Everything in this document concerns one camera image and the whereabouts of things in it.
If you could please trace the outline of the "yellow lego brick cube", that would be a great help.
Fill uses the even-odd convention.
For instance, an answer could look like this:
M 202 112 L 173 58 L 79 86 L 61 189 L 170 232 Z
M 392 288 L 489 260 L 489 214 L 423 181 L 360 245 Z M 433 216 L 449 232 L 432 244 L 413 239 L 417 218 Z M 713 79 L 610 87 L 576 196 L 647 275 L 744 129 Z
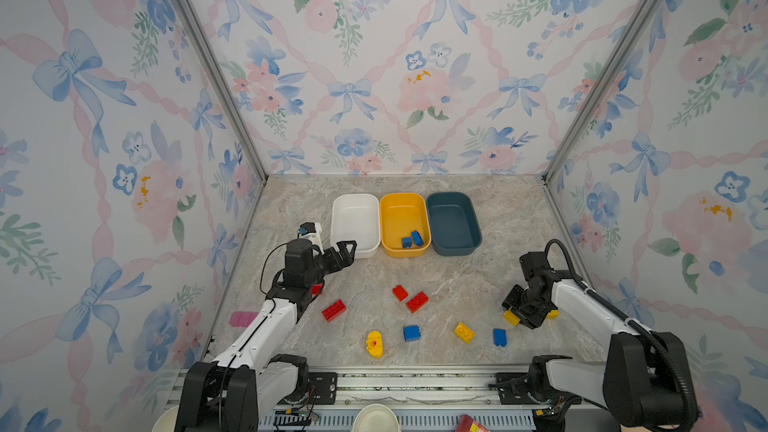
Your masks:
M 507 310 L 503 314 L 504 319 L 509 322 L 513 327 L 516 327 L 520 323 L 520 318 L 515 315 L 512 311 Z

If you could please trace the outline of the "white plastic container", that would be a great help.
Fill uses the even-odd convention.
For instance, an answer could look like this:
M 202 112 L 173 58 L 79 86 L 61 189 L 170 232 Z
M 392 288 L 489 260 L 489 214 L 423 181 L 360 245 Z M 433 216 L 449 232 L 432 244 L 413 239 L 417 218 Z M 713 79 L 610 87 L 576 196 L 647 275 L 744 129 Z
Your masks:
M 354 240 L 356 259 L 373 257 L 381 244 L 379 199 L 372 194 L 344 194 L 332 205 L 330 242 Z

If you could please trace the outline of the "yellow plastic container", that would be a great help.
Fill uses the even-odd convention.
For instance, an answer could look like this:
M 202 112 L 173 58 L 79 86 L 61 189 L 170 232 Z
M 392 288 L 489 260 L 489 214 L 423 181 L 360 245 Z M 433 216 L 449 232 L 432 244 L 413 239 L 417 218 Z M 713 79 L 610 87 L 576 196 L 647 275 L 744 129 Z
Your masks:
M 380 200 L 381 245 L 393 258 L 415 258 L 423 255 L 431 245 L 431 230 L 426 201 L 417 193 L 391 193 Z M 425 245 L 404 249 L 401 240 L 411 238 L 417 230 Z

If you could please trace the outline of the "dark teal plastic container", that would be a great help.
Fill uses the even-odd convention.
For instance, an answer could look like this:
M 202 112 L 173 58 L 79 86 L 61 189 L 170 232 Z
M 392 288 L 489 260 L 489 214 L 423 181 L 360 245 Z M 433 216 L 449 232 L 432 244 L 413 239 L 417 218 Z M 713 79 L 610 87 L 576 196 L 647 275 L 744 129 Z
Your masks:
M 432 193 L 426 207 L 438 255 L 467 256 L 481 245 L 482 233 L 469 196 L 456 191 Z

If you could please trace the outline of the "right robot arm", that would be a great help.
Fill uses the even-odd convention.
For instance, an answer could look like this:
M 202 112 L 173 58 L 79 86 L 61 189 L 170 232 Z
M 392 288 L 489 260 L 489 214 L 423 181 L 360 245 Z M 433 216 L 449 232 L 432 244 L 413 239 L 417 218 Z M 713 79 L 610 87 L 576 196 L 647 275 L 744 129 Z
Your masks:
M 554 312 L 565 312 L 607 354 L 602 365 L 565 355 L 538 355 L 526 374 L 497 379 L 502 397 L 518 396 L 541 405 L 537 417 L 552 424 L 574 404 L 588 402 L 608 411 L 624 427 L 649 431 L 690 431 L 699 409 L 685 345 L 630 317 L 589 287 L 568 260 L 553 268 L 548 252 L 519 259 L 525 279 L 502 306 L 513 323 L 534 330 Z

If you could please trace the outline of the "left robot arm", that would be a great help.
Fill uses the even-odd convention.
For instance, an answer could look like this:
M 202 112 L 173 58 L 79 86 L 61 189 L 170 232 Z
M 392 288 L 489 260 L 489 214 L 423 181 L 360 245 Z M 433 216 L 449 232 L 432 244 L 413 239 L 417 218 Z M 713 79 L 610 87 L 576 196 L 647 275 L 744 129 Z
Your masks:
M 278 354 L 278 346 L 313 302 L 313 288 L 350 267 L 357 242 L 322 248 L 308 238 L 285 244 L 256 318 L 224 352 L 198 361 L 187 372 L 176 409 L 176 431 L 256 431 L 260 416 L 286 398 L 307 394 L 307 359 Z

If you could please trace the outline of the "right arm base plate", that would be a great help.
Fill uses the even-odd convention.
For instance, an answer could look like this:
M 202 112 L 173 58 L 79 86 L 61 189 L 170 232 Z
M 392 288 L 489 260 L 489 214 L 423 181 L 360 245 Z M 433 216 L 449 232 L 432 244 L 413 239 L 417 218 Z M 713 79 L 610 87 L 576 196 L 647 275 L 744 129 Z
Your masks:
M 545 376 L 533 372 L 499 372 L 487 387 L 499 394 L 503 405 L 536 404 L 547 408 L 582 403 L 581 397 L 553 388 Z

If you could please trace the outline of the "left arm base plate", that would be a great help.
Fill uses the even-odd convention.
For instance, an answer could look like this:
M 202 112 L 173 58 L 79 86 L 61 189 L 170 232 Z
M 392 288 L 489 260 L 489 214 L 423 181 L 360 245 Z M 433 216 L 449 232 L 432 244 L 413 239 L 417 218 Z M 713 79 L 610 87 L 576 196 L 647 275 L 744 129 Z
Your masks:
M 279 406 L 334 405 L 338 390 L 336 372 L 310 372 L 297 391 L 278 402 Z

